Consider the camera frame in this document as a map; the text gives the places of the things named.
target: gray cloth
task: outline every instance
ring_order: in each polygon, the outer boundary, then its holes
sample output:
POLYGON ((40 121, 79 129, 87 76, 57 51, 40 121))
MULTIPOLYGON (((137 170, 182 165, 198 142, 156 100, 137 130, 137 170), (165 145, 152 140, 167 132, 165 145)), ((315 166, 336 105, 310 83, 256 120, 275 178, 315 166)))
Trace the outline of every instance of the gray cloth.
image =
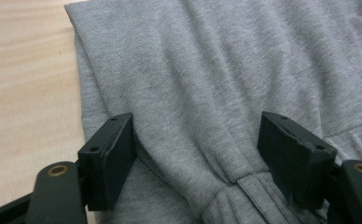
POLYGON ((144 148, 114 223, 318 223, 257 151, 260 113, 362 159, 362 0, 118 0, 66 6, 89 138, 132 112, 144 148))

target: wooden table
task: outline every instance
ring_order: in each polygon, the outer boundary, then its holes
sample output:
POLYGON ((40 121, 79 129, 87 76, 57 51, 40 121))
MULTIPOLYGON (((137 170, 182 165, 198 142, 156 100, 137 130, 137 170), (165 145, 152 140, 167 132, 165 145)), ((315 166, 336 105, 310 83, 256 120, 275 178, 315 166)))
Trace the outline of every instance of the wooden table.
POLYGON ((84 144, 70 2, 0 0, 0 205, 84 144))

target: black plastic part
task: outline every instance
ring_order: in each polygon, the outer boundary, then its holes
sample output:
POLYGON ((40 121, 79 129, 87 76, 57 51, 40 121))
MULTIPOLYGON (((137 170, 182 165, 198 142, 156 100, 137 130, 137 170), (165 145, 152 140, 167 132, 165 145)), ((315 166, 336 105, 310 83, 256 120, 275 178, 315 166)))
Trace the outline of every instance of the black plastic part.
POLYGON ((87 223, 84 207, 77 166, 53 163, 38 173, 26 223, 87 223))
POLYGON ((339 184, 353 222, 362 224, 362 161, 345 161, 339 184))
POLYGON ((258 150, 273 180, 289 202, 319 209, 323 174, 332 169, 337 150, 282 115, 262 112, 258 150))
POLYGON ((352 223, 349 210, 344 200, 341 186, 339 185, 339 174, 341 167, 334 163, 333 169, 323 176, 322 191, 324 198, 329 202, 328 223, 352 223))
POLYGON ((78 151, 79 171, 91 189, 90 211, 114 209, 135 157, 131 113, 109 119, 78 151))
POLYGON ((26 219, 30 194, 0 207, 0 223, 20 224, 26 219))

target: light wood grain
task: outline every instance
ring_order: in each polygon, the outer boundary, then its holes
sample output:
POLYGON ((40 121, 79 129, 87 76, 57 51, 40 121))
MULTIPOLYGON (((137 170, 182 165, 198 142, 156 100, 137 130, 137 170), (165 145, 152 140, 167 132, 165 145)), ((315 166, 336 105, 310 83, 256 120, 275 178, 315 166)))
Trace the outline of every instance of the light wood grain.
POLYGON ((84 144, 70 2, 0 1, 0 205, 84 144))

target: gray fabric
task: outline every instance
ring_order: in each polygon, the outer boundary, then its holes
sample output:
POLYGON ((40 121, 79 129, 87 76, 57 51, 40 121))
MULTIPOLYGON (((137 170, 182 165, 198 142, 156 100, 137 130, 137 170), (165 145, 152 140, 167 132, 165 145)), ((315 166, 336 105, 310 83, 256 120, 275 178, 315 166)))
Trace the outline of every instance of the gray fabric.
POLYGON ((263 110, 326 138, 339 161, 362 159, 362 0, 118 0, 66 10, 86 137, 133 112, 144 145, 103 222, 320 222, 285 203, 259 157, 263 110))

